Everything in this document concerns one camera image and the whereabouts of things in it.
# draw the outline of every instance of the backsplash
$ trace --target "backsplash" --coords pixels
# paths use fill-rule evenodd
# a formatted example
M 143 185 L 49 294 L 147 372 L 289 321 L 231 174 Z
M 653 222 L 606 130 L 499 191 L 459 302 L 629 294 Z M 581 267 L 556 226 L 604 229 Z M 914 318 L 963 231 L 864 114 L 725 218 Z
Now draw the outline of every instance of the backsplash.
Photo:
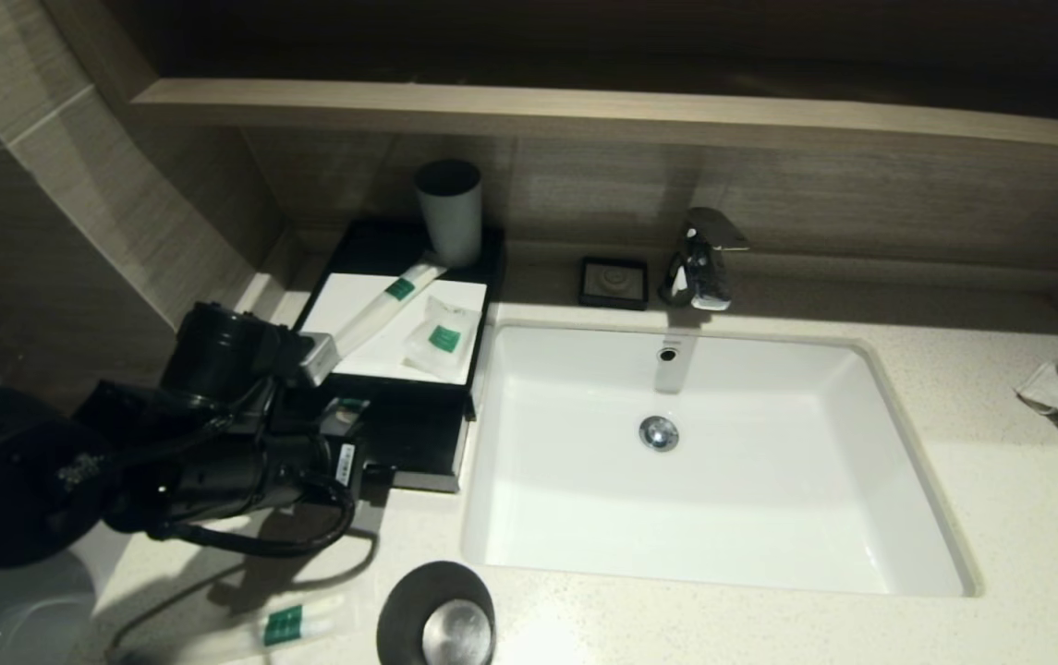
M 689 206 L 720 207 L 755 248 L 1058 267 L 1058 165 L 985 155 L 244 131 L 284 211 L 326 250 L 360 215 L 416 211 L 411 177 L 482 169 L 511 238 L 673 243 Z

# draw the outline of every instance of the faucet handle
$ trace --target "faucet handle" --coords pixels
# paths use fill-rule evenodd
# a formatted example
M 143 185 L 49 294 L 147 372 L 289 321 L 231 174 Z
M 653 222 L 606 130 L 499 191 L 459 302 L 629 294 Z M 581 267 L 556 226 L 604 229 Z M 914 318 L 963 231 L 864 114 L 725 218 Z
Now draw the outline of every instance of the faucet handle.
M 700 236 L 714 250 L 741 252 L 749 248 L 749 240 L 722 210 L 714 208 L 690 208 L 685 214 L 686 238 Z

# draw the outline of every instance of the white speckled countertop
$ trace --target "white speckled countertop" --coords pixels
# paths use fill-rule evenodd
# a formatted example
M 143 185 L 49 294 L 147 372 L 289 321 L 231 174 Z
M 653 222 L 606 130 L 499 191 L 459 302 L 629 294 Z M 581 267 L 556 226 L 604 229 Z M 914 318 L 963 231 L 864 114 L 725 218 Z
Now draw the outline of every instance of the white speckled countertop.
M 562 307 L 572 274 L 510 270 L 496 324 L 662 330 L 665 312 Z M 1014 396 L 1041 362 L 1058 357 L 1058 311 L 1023 292 L 927 289 L 752 277 L 711 335 L 860 339 L 874 349 L 922 445 L 977 584 L 973 597 L 799 592 L 472 566 L 495 602 L 496 665 L 888 662 L 1058 665 L 1058 429 Z M 294 316 L 284 302 L 279 316 Z M 474 458 L 467 442 L 466 473 Z M 255 588 L 268 609 L 304 597 L 344 596 L 350 617 L 322 639 L 289 643 L 270 658 L 237 662 L 376 662 L 376 618 L 405 573 L 435 559 L 462 560 L 462 496 L 394 492 L 376 559 L 340 585 L 274 593 L 282 581 L 224 578 Z M 297 575 L 318 580 L 360 562 L 362 539 L 323 552 Z M 120 628 L 166 597 L 240 562 L 185 543 L 132 540 L 98 604 L 76 662 L 102 662 Z M 200 587 L 124 636 L 136 645 L 207 630 L 227 616 L 232 587 Z

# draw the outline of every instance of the bathroom sink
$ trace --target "bathroom sink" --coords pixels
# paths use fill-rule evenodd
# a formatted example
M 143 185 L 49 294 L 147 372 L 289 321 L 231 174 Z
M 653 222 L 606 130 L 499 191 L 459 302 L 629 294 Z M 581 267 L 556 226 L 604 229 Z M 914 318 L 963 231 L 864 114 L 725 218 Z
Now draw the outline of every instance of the bathroom sink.
M 853 346 L 500 328 L 463 555 L 664 580 L 971 593 L 880 382 Z

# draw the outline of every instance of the label sticker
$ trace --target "label sticker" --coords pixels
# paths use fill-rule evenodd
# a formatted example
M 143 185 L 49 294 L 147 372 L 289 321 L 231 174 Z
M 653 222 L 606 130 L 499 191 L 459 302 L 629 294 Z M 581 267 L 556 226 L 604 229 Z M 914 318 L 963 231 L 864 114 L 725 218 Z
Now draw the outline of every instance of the label sticker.
M 266 634 L 261 635 L 261 641 L 267 647 L 271 647 L 272 645 L 284 643 L 284 641 L 299 640 L 303 636 L 300 631 L 302 626 L 302 605 L 275 611 L 267 621 L 267 631 Z
M 335 481 L 345 487 L 352 479 L 352 459 L 355 459 L 355 445 L 344 443 L 340 446 L 340 461 L 335 463 Z
M 409 281 L 409 279 L 399 277 L 398 280 L 390 283 L 388 289 L 384 292 L 398 300 L 405 300 L 406 296 L 413 294 L 414 292 L 414 282 Z
M 437 326 L 434 332 L 431 332 L 431 344 L 442 349 L 445 353 L 452 353 L 454 352 L 454 348 L 458 346 L 458 338 L 460 337 L 462 335 L 457 330 Z

